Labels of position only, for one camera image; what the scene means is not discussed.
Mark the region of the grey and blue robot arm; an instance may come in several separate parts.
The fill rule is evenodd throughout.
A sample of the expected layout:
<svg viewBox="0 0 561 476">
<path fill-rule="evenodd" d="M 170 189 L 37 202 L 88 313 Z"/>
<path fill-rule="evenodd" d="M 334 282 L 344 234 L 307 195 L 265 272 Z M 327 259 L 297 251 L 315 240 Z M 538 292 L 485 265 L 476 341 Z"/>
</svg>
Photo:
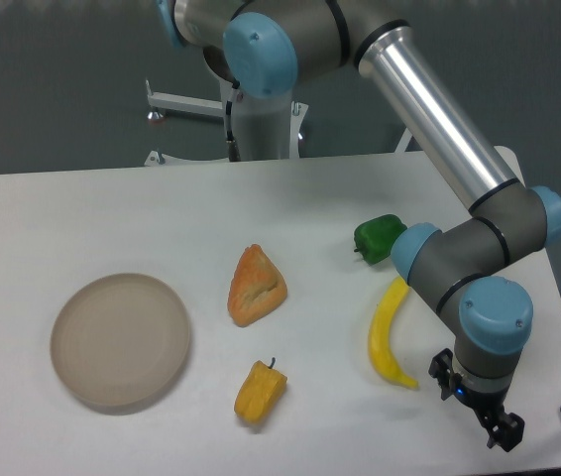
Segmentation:
<svg viewBox="0 0 561 476">
<path fill-rule="evenodd" d="M 471 408 L 489 446 L 514 449 L 524 423 L 505 411 L 533 305 L 500 271 L 561 237 L 561 197 L 527 188 L 473 126 L 385 1 L 161 1 L 171 43 L 217 55 L 231 83 L 222 119 L 231 161 L 290 151 L 295 86 L 351 64 L 371 80 L 470 213 L 449 231 L 428 223 L 395 240 L 402 278 L 452 331 L 431 361 L 443 398 Z"/>
</svg>

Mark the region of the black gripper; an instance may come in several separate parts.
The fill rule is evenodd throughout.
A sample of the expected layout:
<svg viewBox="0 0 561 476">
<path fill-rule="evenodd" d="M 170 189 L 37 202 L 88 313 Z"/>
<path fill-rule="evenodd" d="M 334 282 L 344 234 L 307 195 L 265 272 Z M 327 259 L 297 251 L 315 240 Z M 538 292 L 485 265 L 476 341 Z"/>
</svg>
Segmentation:
<svg viewBox="0 0 561 476">
<path fill-rule="evenodd" d="M 487 448 L 500 447 L 505 452 L 516 448 L 523 438 L 524 420 L 505 412 L 505 397 L 513 373 L 484 378 L 466 370 L 460 364 L 452 368 L 453 353 L 445 348 L 430 362 L 429 376 L 440 388 L 440 398 L 452 395 L 464 406 L 474 411 L 480 425 L 488 434 Z"/>
</svg>

